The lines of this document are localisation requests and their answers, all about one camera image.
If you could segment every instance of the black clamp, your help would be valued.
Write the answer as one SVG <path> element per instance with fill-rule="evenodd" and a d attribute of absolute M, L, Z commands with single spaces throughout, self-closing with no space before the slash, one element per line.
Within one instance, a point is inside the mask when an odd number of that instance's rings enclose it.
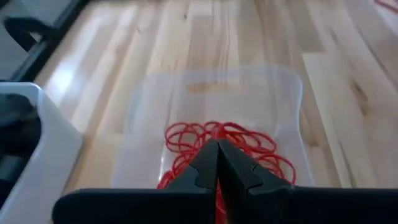
<path fill-rule="evenodd" d="M 398 190 L 290 185 L 227 140 L 210 140 L 166 189 L 78 190 L 55 204 L 53 221 L 214 223 L 217 178 L 228 223 L 398 223 Z"/>

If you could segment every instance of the black chair leg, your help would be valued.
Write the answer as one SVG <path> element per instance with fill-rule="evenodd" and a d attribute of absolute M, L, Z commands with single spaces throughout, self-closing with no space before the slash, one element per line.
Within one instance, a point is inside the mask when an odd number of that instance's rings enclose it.
<path fill-rule="evenodd" d="M 26 52 L 28 52 L 37 43 L 30 33 L 37 33 L 42 37 L 45 37 L 53 31 L 52 27 L 31 17 L 6 17 L 4 18 L 3 23 L 10 36 Z"/>

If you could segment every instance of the tangled red cable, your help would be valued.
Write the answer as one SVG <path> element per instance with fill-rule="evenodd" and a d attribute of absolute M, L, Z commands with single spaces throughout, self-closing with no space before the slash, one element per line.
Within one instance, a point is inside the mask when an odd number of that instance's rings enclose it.
<path fill-rule="evenodd" d="M 177 156 L 172 163 L 171 169 L 161 178 L 157 188 L 163 189 L 167 187 L 176 176 L 180 175 L 196 153 L 211 138 L 228 139 L 235 147 L 251 156 L 265 169 L 282 179 L 286 179 L 280 166 L 281 162 L 284 162 L 292 169 L 292 179 L 287 181 L 291 184 L 295 183 L 296 172 L 293 164 L 275 153 L 277 145 L 267 134 L 248 130 L 232 122 L 219 123 L 217 121 L 209 121 L 203 125 L 198 123 L 175 123 L 166 129 L 166 147 L 171 152 L 175 152 Z M 224 201 L 219 185 L 217 186 L 216 208 L 217 223 L 225 223 Z"/>

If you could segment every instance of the clear plastic bin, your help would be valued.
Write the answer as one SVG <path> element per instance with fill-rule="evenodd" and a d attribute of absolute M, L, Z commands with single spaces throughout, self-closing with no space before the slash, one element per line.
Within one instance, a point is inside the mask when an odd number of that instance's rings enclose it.
<path fill-rule="evenodd" d="M 176 156 L 165 147 L 166 128 L 211 120 L 267 133 L 293 163 L 296 184 L 313 185 L 299 131 L 302 92 L 299 76 L 286 68 L 149 76 L 132 92 L 113 187 L 156 188 Z"/>

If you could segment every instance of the black plastic bracket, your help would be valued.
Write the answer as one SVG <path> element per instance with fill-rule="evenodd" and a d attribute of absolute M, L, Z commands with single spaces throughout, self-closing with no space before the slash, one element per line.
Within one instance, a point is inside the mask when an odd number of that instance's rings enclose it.
<path fill-rule="evenodd" d="M 217 146 L 211 140 L 164 190 L 87 189 L 68 194 L 55 204 L 53 221 L 56 224 L 214 223 Z"/>
<path fill-rule="evenodd" d="M 33 82 L 89 2 L 90 0 L 71 0 L 52 26 L 52 30 L 55 32 L 47 33 L 45 39 L 31 47 L 28 58 L 12 74 L 12 78 L 8 82 Z"/>
<path fill-rule="evenodd" d="M 8 34 L 28 52 L 37 41 L 32 37 L 32 33 L 41 35 L 43 41 L 51 32 L 56 32 L 53 27 L 33 17 L 5 17 L 4 27 Z"/>
<path fill-rule="evenodd" d="M 290 185 L 219 141 L 219 180 L 228 223 L 398 223 L 396 189 Z"/>

